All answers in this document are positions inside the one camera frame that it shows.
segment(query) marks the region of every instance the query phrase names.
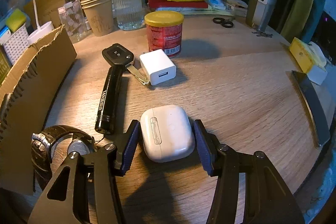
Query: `red book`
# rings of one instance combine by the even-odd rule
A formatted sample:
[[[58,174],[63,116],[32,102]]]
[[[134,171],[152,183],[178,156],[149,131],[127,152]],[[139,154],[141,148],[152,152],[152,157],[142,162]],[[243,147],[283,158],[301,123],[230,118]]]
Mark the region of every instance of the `red book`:
[[[148,0],[148,6],[151,9],[159,7],[184,7],[184,8],[208,8],[208,4],[203,1],[167,1],[167,0]]]

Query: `usb port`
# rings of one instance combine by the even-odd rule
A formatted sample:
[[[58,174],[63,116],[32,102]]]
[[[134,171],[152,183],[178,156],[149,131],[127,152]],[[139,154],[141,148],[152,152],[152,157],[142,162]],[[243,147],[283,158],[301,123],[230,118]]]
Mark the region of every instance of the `usb port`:
[[[168,72],[164,72],[164,73],[160,74],[159,77],[161,77],[161,76],[165,76],[165,75],[167,75],[167,74],[168,74]]]

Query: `blue gripper pad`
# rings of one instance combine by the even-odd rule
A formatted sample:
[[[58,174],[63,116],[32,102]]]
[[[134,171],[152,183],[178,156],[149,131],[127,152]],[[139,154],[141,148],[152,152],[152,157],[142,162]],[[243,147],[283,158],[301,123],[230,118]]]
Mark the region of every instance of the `blue gripper pad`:
[[[138,120],[132,120],[131,124],[128,127],[128,130],[131,130],[132,133],[128,140],[128,143],[124,149],[123,153],[123,163],[120,167],[120,173],[125,175],[126,172],[130,169],[132,160],[134,157],[135,149],[137,148],[138,144],[138,137],[140,131],[140,122]]]
[[[212,176],[214,168],[212,163],[215,161],[215,155],[211,153],[211,148],[214,149],[214,145],[211,141],[210,134],[206,131],[201,120],[195,120],[193,124],[193,130],[196,139],[196,148],[199,158],[201,160],[204,171]]]

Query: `white perforated basket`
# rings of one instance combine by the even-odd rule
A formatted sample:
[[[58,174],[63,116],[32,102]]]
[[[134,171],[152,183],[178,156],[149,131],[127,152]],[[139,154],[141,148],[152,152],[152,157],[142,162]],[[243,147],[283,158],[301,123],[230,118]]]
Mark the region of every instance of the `white perforated basket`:
[[[19,59],[21,54],[29,47],[28,32],[26,25],[23,24],[14,34],[11,35],[9,40],[3,45],[5,52],[11,61],[12,65]]]

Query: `wooden desk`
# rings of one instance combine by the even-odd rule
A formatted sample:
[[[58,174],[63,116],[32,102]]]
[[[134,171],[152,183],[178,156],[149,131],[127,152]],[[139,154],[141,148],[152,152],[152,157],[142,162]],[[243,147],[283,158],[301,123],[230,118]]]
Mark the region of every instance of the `wooden desk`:
[[[214,24],[212,16],[186,17],[182,52],[173,59],[176,78],[145,87],[125,73],[117,130],[126,130],[132,119],[140,119],[151,107],[180,105],[191,119],[201,119],[209,132],[236,151],[264,151],[294,192],[320,153],[314,148],[308,116],[290,76],[291,70],[299,68],[283,37],[271,29],[268,32],[274,33],[273,38],[251,32],[237,21],[234,28],[226,29]],[[118,30],[75,44],[78,60],[58,93],[47,126],[67,124],[96,140],[101,138],[94,125],[109,68],[101,51],[116,42],[131,50],[137,60],[148,51],[145,29]],[[330,100],[323,104],[326,111],[335,109]],[[58,146],[53,171],[66,157],[69,142]],[[205,223],[216,180],[203,170],[196,151],[185,159],[157,164],[146,157],[140,145],[130,171],[117,178],[127,223],[169,224]],[[244,211],[243,184],[242,175],[237,223]],[[33,205],[38,194],[25,200]],[[91,222],[96,223],[94,210]]]

